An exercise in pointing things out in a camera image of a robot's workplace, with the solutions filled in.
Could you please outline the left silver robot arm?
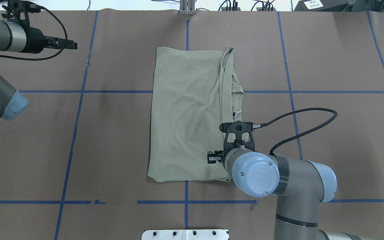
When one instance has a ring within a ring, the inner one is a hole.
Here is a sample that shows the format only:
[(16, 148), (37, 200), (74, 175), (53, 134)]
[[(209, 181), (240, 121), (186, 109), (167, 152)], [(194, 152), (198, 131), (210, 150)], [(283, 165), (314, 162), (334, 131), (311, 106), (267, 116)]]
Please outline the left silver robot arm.
[[(0, 58), (22, 61), (44, 61), (64, 50), (76, 50), (78, 44), (68, 38), (62, 21), (46, 7), (25, 0), (9, 0), (2, 6), (0, 19)], [(30, 14), (47, 12), (62, 27), (63, 37), (46, 36), (32, 27)], [(29, 101), (0, 74), (0, 119), (11, 121), (29, 106)]]

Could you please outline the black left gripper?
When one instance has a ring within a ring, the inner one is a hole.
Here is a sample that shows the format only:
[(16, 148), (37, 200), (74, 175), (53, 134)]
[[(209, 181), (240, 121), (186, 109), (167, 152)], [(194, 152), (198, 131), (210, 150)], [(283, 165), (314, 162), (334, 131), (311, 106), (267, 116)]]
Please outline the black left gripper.
[[(3, 6), (2, 14), (9, 34), (9, 46), (6, 51), (15, 53), (38, 54), (46, 47), (43, 32), (30, 26), (29, 13), (41, 12), (41, 6), (30, 1), (8, 0)], [(78, 44), (73, 40), (58, 37), (47, 37), (47, 48), (61, 50), (77, 50)]]

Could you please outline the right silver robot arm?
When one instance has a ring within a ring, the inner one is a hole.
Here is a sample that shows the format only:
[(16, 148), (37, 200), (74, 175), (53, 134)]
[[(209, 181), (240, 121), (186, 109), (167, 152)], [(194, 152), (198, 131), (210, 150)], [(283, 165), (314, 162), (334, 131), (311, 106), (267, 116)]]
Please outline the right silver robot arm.
[(318, 228), (319, 208), (334, 198), (337, 178), (324, 164), (290, 159), (255, 151), (252, 131), (263, 124), (227, 122), (219, 126), (225, 134), (223, 149), (209, 151), (207, 162), (222, 163), (236, 186), (252, 197), (277, 196), (275, 240), (364, 240), (350, 233)]

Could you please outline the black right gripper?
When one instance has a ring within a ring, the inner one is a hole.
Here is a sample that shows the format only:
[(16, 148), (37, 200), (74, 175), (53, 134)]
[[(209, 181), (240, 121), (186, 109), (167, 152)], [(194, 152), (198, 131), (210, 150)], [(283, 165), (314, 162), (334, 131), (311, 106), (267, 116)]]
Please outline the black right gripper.
[(225, 162), (228, 153), (243, 146), (246, 149), (255, 151), (255, 143), (252, 132), (254, 131), (252, 122), (225, 122), (219, 125), (219, 130), (225, 134), (222, 151), (208, 151), (207, 164)]

